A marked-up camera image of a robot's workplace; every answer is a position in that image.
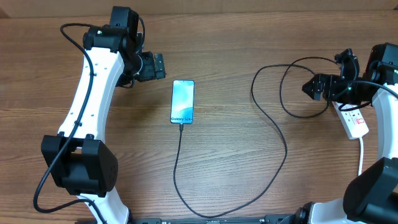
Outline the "Galaxy smartphone blue screen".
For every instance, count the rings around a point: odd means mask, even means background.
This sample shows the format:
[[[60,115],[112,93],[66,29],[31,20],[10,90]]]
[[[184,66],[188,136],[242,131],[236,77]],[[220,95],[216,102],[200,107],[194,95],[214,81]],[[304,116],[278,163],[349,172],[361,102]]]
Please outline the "Galaxy smartphone blue screen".
[[[194,111],[195,82],[193,80],[174,80],[170,122],[173,124],[192,124]]]

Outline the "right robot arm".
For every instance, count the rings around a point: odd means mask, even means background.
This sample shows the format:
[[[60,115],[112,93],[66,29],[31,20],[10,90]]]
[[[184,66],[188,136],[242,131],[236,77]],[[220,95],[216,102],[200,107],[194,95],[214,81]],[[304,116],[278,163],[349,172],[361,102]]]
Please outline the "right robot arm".
[[[363,75],[351,49],[336,54],[335,61],[339,75],[316,74],[302,90],[314,100],[369,103],[377,118],[377,161],[350,182],[343,198],[308,203],[292,222],[397,223],[397,45],[375,45]]]

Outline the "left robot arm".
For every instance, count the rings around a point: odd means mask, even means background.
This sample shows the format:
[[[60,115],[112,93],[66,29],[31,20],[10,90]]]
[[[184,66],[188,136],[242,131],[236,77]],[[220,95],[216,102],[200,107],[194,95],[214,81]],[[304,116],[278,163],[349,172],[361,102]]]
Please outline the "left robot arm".
[[[88,25],[83,68],[71,108],[58,132],[44,136],[46,177],[84,203],[95,223],[132,223],[117,190],[118,160],[105,144],[114,90],[165,77],[161,54],[144,51],[145,26],[129,7],[115,6],[103,26]]]

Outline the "white power strip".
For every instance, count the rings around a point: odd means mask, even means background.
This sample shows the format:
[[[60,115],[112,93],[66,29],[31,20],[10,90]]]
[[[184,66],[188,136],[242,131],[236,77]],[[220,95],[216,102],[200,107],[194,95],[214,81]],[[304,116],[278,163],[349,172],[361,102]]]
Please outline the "white power strip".
[[[340,111],[342,103],[332,102],[337,115],[346,131],[349,139],[359,139],[369,132],[368,126],[359,109],[352,111]]]

